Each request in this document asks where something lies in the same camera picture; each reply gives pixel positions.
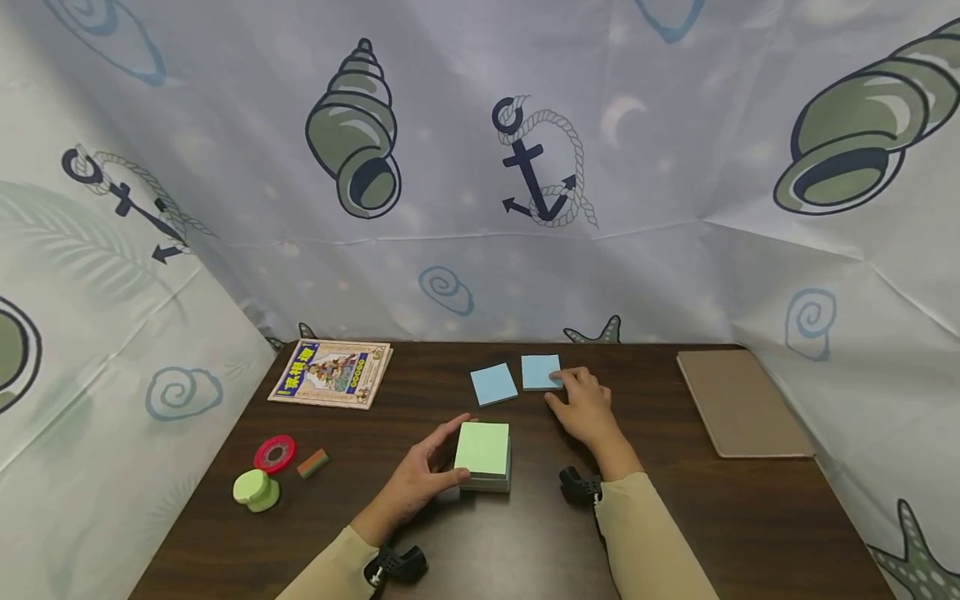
wooden table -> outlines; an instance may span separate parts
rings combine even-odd
[[[289,358],[277,358],[132,595],[133,600],[272,600],[387,481],[411,444],[444,420],[477,413],[469,372],[500,362],[519,381],[520,355],[559,353],[613,390],[613,409],[722,600],[889,600],[892,594],[812,460],[720,460],[676,364],[703,347],[402,343],[368,411],[267,402]],[[558,472],[595,469],[542,393],[484,408],[508,422],[509,495],[446,492],[398,535],[430,570],[383,598],[617,598],[589,509],[568,505]],[[276,478],[282,497],[254,515],[233,502],[234,478],[260,444],[294,437],[298,456],[329,465]]]

navy anchor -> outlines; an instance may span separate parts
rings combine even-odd
[[[70,150],[63,153],[63,157],[60,160],[60,166],[63,168],[63,171],[68,176],[70,176],[70,179],[78,183],[83,183],[85,185],[98,184],[104,181],[104,172],[100,169],[100,166],[97,165],[97,163],[94,162],[93,159],[90,158],[89,156],[83,156],[83,159],[85,159],[87,164],[90,166],[90,168],[93,169],[92,174],[85,175],[83,173],[77,173],[73,169],[73,164],[74,164],[74,161],[77,160],[78,158],[80,158],[80,153],[77,152],[77,149],[71,148]],[[120,201],[117,204],[116,208],[114,209],[114,212],[117,215],[121,217],[126,217],[128,214],[130,214],[130,210],[132,208],[136,212],[140,213],[140,215],[143,216],[144,219],[149,221],[150,224],[153,225],[155,228],[157,228],[161,233],[167,235],[172,239],[177,240],[178,242],[186,246],[186,242],[183,241],[183,238],[180,236],[179,233],[177,233],[175,229],[171,228],[169,225],[167,225],[166,223],[164,223],[154,215],[150,214],[149,212],[147,212],[146,210],[138,206],[130,197],[130,192],[131,192],[130,187],[125,183],[120,183],[120,185],[117,185],[112,181],[110,182],[110,193],[116,196],[117,199]],[[161,212],[166,210],[166,205],[163,203],[163,201],[160,198],[157,198],[154,201],[154,206],[156,206]],[[163,264],[167,264],[167,258],[176,256],[177,254],[183,254],[183,251],[181,251],[176,246],[161,248],[160,245],[157,244],[156,248],[154,248],[154,253],[151,255],[151,257],[153,258],[153,260],[159,261]]]
[[[514,120],[508,124],[504,125],[500,123],[497,118],[500,114],[500,111],[508,107],[514,101],[513,98],[503,98],[500,102],[496,103],[496,106],[493,107],[493,126],[496,127],[496,130],[505,134],[513,135],[520,129],[520,124],[523,122],[523,108],[517,108],[516,113],[514,114]],[[523,143],[523,139],[517,139],[511,144],[511,147],[514,149],[514,155],[508,158],[503,159],[503,166],[510,167],[520,167],[520,173],[523,174],[523,180],[527,182],[527,189],[530,190],[530,195],[533,198],[534,206],[537,208],[537,216],[540,217],[543,221],[553,221],[557,218],[557,215],[560,214],[560,211],[564,209],[566,204],[566,194],[562,194],[557,198],[557,201],[553,203],[553,206],[550,208],[546,207],[546,200],[543,199],[543,194],[540,192],[540,183],[537,182],[537,174],[534,173],[534,166],[531,160],[543,154],[542,144],[537,144],[532,148],[527,148]],[[564,187],[568,190],[572,190],[577,184],[577,176],[571,175],[570,177],[564,180]],[[522,204],[517,204],[514,202],[513,198],[508,198],[503,201],[504,208],[507,209],[509,213],[511,210],[515,210],[520,214],[524,214],[528,217],[532,216],[530,209]]]

picture book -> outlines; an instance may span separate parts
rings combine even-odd
[[[390,344],[300,340],[267,399],[369,410],[393,352]]]

hand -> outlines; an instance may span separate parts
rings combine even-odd
[[[610,408],[610,388],[600,385],[587,367],[563,369],[550,373],[550,377],[564,383],[569,399],[564,404],[553,392],[544,395],[566,433],[583,442],[591,451],[604,440],[620,433]]]
[[[550,376],[564,383],[569,402],[564,404],[552,392],[543,398],[566,432],[583,442],[593,454],[604,481],[617,481],[643,471],[634,447],[616,424],[610,408],[610,388],[600,385],[586,367],[564,369]]]
[[[394,529],[416,515],[435,495],[470,479],[465,468],[442,471],[456,447],[463,414],[437,427],[415,444],[396,467],[393,476],[373,502],[350,524],[373,547],[387,543]]]

light blue paper square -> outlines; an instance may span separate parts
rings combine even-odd
[[[473,391],[477,394],[480,406],[487,406],[502,400],[516,397],[516,385],[506,363],[481,369],[470,374],[473,379]]]
[[[520,357],[524,390],[559,390],[564,384],[551,379],[550,373],[560,370],[560,356],[556,354]]]

